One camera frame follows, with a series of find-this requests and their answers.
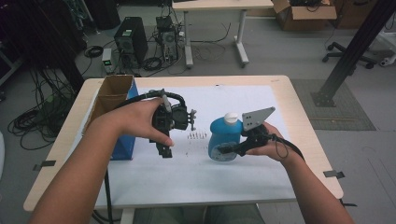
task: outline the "blue bottle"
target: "blue bottle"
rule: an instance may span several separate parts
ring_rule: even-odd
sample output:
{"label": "blue bottle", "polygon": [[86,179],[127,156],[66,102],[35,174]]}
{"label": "blue bottle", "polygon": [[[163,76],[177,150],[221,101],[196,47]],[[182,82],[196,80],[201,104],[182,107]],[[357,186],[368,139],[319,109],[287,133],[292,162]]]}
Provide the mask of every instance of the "blue bottle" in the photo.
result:
{"label": "blue bottle", "polygon": [[227,113],[223,118],[215,119],[210,124],[212,136],[209,140],[209,157],[215,161],[234,160],[237,155],[236,153],[221,154],[218,147],[239,144],[242,128],[242,122],[238,119],[238,114],[236,113]]}

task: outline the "desk leg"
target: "desk leg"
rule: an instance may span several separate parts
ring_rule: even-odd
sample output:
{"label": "desk leg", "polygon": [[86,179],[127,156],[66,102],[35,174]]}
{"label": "desk leg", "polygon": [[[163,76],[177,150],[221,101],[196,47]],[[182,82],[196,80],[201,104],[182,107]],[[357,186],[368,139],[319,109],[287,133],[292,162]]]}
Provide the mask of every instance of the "desk leg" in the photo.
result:
{"label": "desk leg", "polygon": [[238,36],[235,36],[235,44],[238,48],[239,55],[241,56],[242,60],[242,67],[245,67],[248,64],[248,56],[245,52],[244,45],[242,44],[242,34],[244,33],[245,28],[245,18],[247,16],[247,11],[245,9],[241,10],[241,17],[239,19],[239,29],[238,29]]}
{"label": "desk leg", "polygon": [[192,61],[192,53],[191,53],[191,41],[190,41],[190,31],[189,31],[189,23],[188,17],[189,12],[184,11],[184,36],[186,38],[186,43],[184,45],[184,54],[186,56],[186,66],[188,68],[192,68],[193,61]]}
{"label": "desk leg", "polygon": [[124,208],[122,210],[122,217],[120,224],[134,223],[134,208]]}

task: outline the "hand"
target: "hand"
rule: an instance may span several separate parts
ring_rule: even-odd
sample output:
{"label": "hand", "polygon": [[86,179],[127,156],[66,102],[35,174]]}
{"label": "hand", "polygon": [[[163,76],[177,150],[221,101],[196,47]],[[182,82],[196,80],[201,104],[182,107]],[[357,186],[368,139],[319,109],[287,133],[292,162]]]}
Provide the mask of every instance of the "hand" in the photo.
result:
{"label": "hand", "polygon": [[[282,134],[279,130],[272,126],[271,124],[264,122],[263,124],[265,128],[267,128],[269,134],[276,134],[276,136],[283,138]],[[282,143],[275,142],[269,140],[267,145],[264,147],[255,147],[247,151],[247,155],[263,155],[268,156],[276,161],[285,161],[290,154],[294,154],[295,152],[286,145]]]}
{"label": "hand", "polygon": [[172,139],[151,125],[152,116],[162,103],[162,98],[140,101],[110,111],[102,117],[108,119],[111,125],[116,125],[120,134],[148,138],[172,147],[174,145]]}

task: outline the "carpet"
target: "carpet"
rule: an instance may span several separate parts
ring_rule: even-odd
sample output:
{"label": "carpet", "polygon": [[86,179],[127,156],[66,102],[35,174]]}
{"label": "carpet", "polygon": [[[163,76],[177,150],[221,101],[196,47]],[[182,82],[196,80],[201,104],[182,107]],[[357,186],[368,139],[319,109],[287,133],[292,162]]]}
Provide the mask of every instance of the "carpet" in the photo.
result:
{"label": "carpet", "polygon": [[376,131],[375,126],[361,108],[346,83],[343,83],[332,98],[336,107],[315,106],[311,92],[318,92],[323,79],[292,79],[306,115],[316,130]]}

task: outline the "gray floor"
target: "gray floor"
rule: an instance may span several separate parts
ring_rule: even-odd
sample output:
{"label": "gray floor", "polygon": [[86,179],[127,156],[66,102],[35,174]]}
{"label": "gray floor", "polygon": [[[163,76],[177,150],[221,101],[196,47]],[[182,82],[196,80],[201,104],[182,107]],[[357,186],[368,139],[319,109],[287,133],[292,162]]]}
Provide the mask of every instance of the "gray floor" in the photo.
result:
{"label": "gray floor", "polygon": [[[161,11],[158,8],[121,7],[120,14],[152,18]],[[153,21],[145,20],[147,33],[152,29]],[[197,40],[218,39],[224,36],[223,26],[212,25],[212,35],[202,32],[204,27],[193,25],[192,34]],[[218,58],[215,61],[195,60],[191,70],[184,71],[183,60],[154,77],[167,76],[223,76],[223,75],[287,75],[290,78],[319,79],[327,78],[337,63],[330,59],[323,63],[326,53],[325,42],[332,36],[333,28],[328,25],[318,32],[283,32],[274,19],[247,20],[244,43],[250,64],[241,68],[238,55],[233,46],[233,35],[237,26],[232,25],[228,37],[220,42],[225,47],[195,46],[201,48],[205,58]],[[103,31],[99,35],[87,34],[88,45],[104,45],[112,40],[116,29]],[[329,40],[347,44],[356,31],[335,30]],[[369,54],[382,60],[389,56],[380,44],[371,47]],[[80,71],[85,70],[89,60],[82,55],[76,63]],[[143,77],[149,75],[139,72]],[[84,75],[102,77],[104,70],[98,60]],[[376,127],[373,132],[316,131],[318,139],[332,164],[333,169],[346,175],[340,179],[345,203],[355,203],[357,207],[348,207],[348,212],[357,223],[394,223],[396,220],[396,65],[375,66],[367,70],[361,64],[355,74],[346,79],[346,84],[361,104],[363,110]],[[0,222],[26,223],[29,213],[22,205],[34,184],[38,172],[33,171],[35,164],[46,159],[50,147],[36,151],[20,148],[20,138],[7,131],[8,123],[26,109],[35,105],[34,85],[27,68],[22,68],[3,86],[7,99],[0,103],[0,131],[6,142],[6,162],[0,181]],[[28,144],[40,144],[38,134],[32,134]],[[304,223],[297,203],[260,204],[262,216],[267,223]],[[189,208],[191,220],[200,219],[200,207]]]}

